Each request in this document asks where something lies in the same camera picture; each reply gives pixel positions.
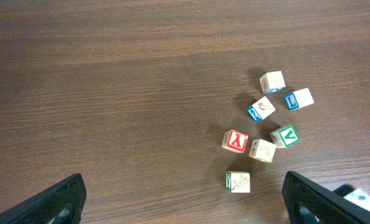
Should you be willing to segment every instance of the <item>dark brown wood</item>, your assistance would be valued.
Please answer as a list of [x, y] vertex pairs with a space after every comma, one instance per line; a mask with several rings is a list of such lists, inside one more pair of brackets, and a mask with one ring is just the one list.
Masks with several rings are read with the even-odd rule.
[[[287, 88], [256, 124], [275, 70]], [[315, 104], [288, 111], [306, 87]], [[289, 124], [301, 142], [248, 158]], [[229, 129], [246, 153], [221, 148]], [[0, 212], [79, 172], [82, 223], [288, 223], [288, 170], [370, 194], [370, 1], [0, 2]]]

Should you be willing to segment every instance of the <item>wooden surface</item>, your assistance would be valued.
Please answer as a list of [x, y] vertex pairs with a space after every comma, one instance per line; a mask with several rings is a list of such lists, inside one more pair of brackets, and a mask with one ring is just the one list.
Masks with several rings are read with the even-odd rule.
[[[288, 111], [306, 87], [315, 104]], [[247, 157], [289, 124], [301, 142]], [[244, 154], [221, 148], [229, 129]], [[226, 191], [228, 169], [252, 193]], [[370, 194], [370, 1], [0, 2], [0, 213], [81, 173], [82, 223], [288, 223], [288, 170]]]

